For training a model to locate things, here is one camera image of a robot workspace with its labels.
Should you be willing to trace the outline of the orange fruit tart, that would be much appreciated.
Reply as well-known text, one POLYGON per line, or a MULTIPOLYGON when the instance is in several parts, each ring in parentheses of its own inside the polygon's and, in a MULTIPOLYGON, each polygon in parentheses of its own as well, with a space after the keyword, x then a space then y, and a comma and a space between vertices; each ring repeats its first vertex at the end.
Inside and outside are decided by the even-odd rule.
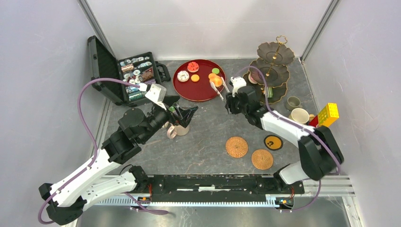
POLYGON ((211 77, 211 78, 209 79, 209 81, 210 81, 211 83, 213 83, 215 87, 220 87, 220 86, 223 85, 223 80, 222 80, 222 78, 219 77, 219 76, 213 76, 213 77, 211 77))

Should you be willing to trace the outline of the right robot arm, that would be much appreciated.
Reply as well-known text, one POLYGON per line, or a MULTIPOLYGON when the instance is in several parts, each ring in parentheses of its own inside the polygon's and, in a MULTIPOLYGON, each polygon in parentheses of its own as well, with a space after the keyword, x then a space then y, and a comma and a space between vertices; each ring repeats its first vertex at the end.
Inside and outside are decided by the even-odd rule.
POLYGON ((319 181, 333 170, 339 170, 344 162, 328 127, 303 125, 262 105, 252 86, 227 93, 226 100, 229 113, 243 114, 251 125, 272 132, 298 148, 300 160, 277 171, 273 180, 277 192, 285 193, 293 183, 304 179, 319 181))

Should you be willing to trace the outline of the pink beige mug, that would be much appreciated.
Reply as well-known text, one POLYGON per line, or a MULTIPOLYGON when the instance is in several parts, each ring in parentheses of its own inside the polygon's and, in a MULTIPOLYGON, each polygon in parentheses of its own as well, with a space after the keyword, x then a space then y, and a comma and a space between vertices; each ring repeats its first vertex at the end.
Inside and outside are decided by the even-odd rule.
POLYGON ((166 135, 169 139, 174 139, 176 136, 184 136, 189 130, 190 126, 183 127, 181 125, 173 125, 169 122, 165 123, 162 128, 166 129, 166 135))

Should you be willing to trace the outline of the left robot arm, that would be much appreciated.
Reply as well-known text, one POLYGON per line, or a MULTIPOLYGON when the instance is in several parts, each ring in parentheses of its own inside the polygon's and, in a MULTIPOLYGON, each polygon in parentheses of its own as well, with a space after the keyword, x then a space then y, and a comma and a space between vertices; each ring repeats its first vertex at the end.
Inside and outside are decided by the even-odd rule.
POLYGON ((197 110, 197 106, 181 108, 176 103, 167 109, 154 104, 147 114, 138 108, 127 110, 118 121, 118 130, 85 164, 58 183, 44 183, 39 187, 45 201, 41 209, 46 210, 49 223, 66 225, 108 197, 133 190, 144 192, 148 188, 148 177, 140 166, 133 166, 103 183, 96 184, 96 181, 141 152, 140 145, 166 123, 186 128, 197 110))

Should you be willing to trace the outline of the layered green cake slice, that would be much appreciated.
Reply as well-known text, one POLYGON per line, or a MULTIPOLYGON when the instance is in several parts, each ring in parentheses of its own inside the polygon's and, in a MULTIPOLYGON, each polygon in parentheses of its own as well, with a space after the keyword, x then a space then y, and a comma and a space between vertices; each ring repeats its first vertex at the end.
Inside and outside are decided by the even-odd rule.
POLYGON ((265 94, 267 95, 268 98, 272 98, 273 97, 273 88, 267 87, 265 89, 265 94))

